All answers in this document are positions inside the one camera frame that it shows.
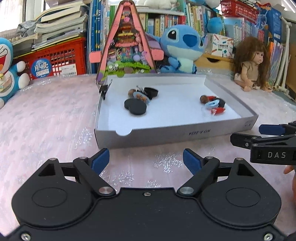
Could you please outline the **person's right hand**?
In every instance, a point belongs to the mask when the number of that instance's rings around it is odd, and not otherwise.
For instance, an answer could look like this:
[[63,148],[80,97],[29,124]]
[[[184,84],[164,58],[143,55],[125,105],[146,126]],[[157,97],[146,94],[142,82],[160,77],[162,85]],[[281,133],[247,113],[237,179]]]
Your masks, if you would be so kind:
[[283,173],[286,175],[290,172],[293,172],[293,179],[292,179],[292,192],[293,192],[293,200],[296,202],[296,173],[295,173],[295,166],[286,166]]

